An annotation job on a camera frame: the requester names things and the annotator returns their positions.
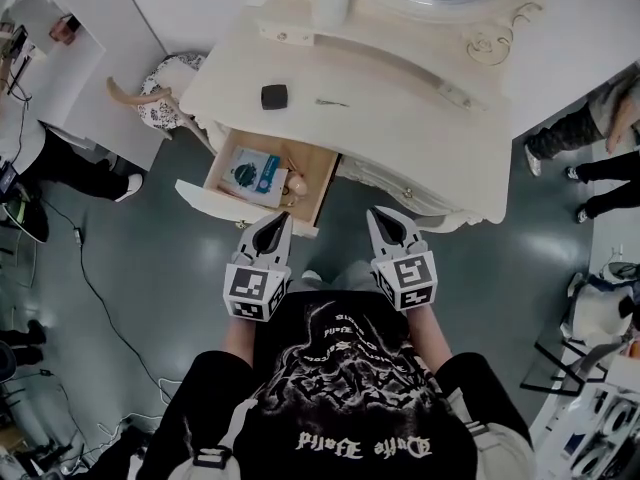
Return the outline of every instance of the closed drawer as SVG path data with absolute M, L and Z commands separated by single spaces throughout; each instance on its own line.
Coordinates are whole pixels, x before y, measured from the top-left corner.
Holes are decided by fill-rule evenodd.
M 407 183 L 367 162 L 344 157 L 338 174 L 384 190 L 403 206 L 419 215 L 443 216 L 459 211 L 458 208 L 446 203 L 435 194 Z
M 227 171 L 236 147 L 246 147 L 277 155 L 284 160 L 290 157 L 297 169 L 304 175 L 308 186 L 307 196 L 293 207 L 283 205 L 279 210 L 288 211 L 293 217 L 293 232 L 299 236 L 315 238 L 318 234 L 316 221 L 329 182 L 333 175 L 338 154 L 324 148 L 277 137 L 233 130 L 219 151 L 204 186 L 178 180 L 176 190 L 195 209 L 219 219 L 236 222 L 238 227 L 253 224 L 275 210 L 250 203 L 225 192 L 220 187 L 223 174 Z

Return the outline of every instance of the wooden chair armrest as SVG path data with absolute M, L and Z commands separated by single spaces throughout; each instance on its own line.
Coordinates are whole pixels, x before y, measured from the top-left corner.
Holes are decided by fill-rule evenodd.
M 119 103 L 123 103 L 124 105 L 146 105 L 147 103 L 153 103 L 155 101 L 161 100 L 162 98 L 166 98 L 167 96 L 171 96 L 171 88 L 167 87 L 165 89 L 160 89 L 153 94 L 149 94 L 148 96 L 131 96 L 124 92 L 113 79 L 112 76 L 107 78 L 107 92 L 109 96 L 111 96 L 114 100 Z

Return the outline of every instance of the open drawer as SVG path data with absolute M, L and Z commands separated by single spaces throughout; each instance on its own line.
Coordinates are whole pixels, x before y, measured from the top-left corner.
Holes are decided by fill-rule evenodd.
M 231 156 L 237 146 L 255 149 L 280 157 L 280 167 L 291 157 L 297 169 L 304 175 L 309 188 L 307 196 L 295 206 L 283 205 L 293 217 L 293 232 L 299 236 L 315 238 L 318 213 L 324 201 L 329 182 L 333 176 L 338 154 L 328 149 L 303 142 L 258 135 L 233 130 L 216 156 L 203 187 L 178 180 L 176 190 L 196 210 L 212 217 L 236 222 L 239 228 L 253 224 L 262 217 L 277 211 L 259 206 L 231 195 L 220 188 L 220 181 L 226 172 Z

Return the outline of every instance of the black t-shirt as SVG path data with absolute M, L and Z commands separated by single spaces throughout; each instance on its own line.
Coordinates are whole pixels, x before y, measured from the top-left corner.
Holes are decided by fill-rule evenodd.
M 138 478 L 167 478 L 189 457 L 185 436 L 195 452 L 214 447 L 234 408 L 256 392 L 234 446 L 243 479 L 473 480 L 476 445 L 446 399 L 458 388 L 473 421 L 529 439 L 481 356 L 457 356 L 434 377 L 409 342 L 406 318 L 379 294 L 288 295 L 258 326 L 254 355 L 254 369 L 221 352 L 196 359 Z

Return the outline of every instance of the black sleeve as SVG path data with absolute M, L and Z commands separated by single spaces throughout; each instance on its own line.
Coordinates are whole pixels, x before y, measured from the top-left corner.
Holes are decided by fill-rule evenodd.
M 255 391 L 252 368 L 226 352 L 196 357 L 156 430 L 137 479 L 166 479 L 190 454 L 191 447 L 216 446 L 227 433 L 233 410 Z
M 480 354 L 460 354 L 449 359 L 436 373 L 436 380 L 445 396 L 460 388 L 474 421 L 503 425 L 520 434 L 531 445 L 526 423 Z

